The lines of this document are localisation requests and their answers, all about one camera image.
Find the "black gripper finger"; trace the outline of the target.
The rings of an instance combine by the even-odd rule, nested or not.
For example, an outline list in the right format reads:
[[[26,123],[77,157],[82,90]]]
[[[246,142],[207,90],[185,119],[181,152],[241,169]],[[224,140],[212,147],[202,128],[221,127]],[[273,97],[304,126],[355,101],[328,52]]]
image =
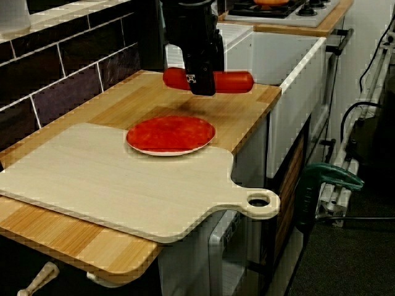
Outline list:
[[[186,68],[186,80],[195,95],[215,94],[214,72],[211,64],[192,64]]]

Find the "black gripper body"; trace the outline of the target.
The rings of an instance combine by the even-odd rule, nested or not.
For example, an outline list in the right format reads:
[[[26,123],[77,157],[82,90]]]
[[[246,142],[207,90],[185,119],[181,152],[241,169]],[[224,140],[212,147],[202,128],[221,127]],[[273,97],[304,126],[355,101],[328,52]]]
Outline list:
[[[170,44],[178,46],[185,64],[210,62],[224,70],[223,38],[217,29],[216,4],[166,4],[165,29]]]

